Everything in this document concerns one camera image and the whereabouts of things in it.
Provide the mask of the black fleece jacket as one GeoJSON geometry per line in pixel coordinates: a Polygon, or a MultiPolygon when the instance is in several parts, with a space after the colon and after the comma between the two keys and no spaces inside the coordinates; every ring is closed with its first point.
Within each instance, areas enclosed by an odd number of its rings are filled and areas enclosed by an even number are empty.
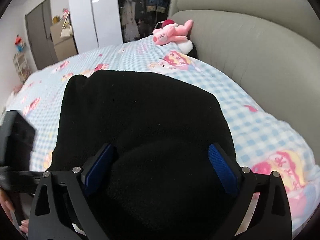
{"type": "Polygon", "coordinates": [[[209,161],[213,143],[235,159],[213,94],[161,74],[100,70],[67,82],[49,170],[82,166],[109,144],[88,200],[109,239],[217,239],[234,198],[209,161]]]}

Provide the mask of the blue checkered cartoon blanket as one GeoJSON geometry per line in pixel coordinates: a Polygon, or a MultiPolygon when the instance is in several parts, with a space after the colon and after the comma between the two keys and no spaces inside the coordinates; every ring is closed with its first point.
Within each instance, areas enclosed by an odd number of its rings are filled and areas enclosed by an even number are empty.
{"type": "Polygon", "coordinates": [[[79,54],[31,74],[6,109],[19,110],[37,134],[30,167],[43,171],[52,161],[63,94],[68,80],[98,70],[164,74],[216,96],[231,129],[236,158],[255,172],[278,171],[286,187],[292,230],[300,232],[319,204],[319,166],[312,149],[287,122],[265,112],[239,85],[175,43],[156,46],[147,37],[79,54]]]}

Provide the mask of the white small shelf rack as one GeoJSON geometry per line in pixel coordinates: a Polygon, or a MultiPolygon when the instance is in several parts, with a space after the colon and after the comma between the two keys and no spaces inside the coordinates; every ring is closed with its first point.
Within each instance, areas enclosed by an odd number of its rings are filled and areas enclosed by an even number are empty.
{"type": "Polygon", "coordinates": [[[16,53],[14,55],[13,64],[21,83],[25,83],[31,74],[25,55],[23,53],[16,53]]]}

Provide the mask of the colourful toy on shelf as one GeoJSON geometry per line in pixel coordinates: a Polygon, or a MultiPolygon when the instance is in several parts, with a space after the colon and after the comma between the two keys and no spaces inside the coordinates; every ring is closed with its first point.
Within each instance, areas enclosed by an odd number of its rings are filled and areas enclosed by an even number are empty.
{"type": "Polygon", "coordinates": [[[15,46],[16,46],[17,50],[18,50],[20,53],[24,50],[24,48],[25,48],[25,46],[26,46],[26,43],[25,43],[24,39],[21,38],[20,35],[17,35],[17,36],[16,36],[15,46]]]}

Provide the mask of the grey door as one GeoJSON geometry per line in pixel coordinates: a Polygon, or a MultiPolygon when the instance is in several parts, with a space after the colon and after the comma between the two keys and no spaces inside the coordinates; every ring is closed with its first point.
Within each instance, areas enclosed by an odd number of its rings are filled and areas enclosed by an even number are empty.
{"type": "Polygon", "coordinates": [[[25,16],[29,47],[37,70],[57,63],[52,34],[50,0],[44,0],[25,16]]]}

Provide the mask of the white wardrobe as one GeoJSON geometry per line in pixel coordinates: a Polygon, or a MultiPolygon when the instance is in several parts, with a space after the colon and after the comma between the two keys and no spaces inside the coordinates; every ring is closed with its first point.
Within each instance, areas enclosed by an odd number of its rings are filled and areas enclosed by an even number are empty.
{"type": "Polygon", "coordinates": [[[78,52],[123,43],[118,0],[68,0],[78,52]]]}

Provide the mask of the grey padded headboard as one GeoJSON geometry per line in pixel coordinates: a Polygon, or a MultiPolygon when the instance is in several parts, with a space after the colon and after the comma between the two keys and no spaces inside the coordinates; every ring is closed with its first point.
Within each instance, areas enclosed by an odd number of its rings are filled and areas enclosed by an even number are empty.
{"type": "Polygon", "coordinates": [[[308,0],[171,0],[198,58],[288,122],[319,158],[319,18],[308,0]]]}

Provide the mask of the pink plush toy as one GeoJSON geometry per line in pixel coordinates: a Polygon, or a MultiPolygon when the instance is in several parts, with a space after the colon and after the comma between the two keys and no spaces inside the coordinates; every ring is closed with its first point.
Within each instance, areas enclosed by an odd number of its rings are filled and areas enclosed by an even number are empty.
{"type": "Polygon", "coordinates": [[[152,32],[152,40],[158,46],[166,45],[170,42],[185,41],[192,26],[193,20],[187,20],[183,25],[177,23],[167,24],[152,32]]]}

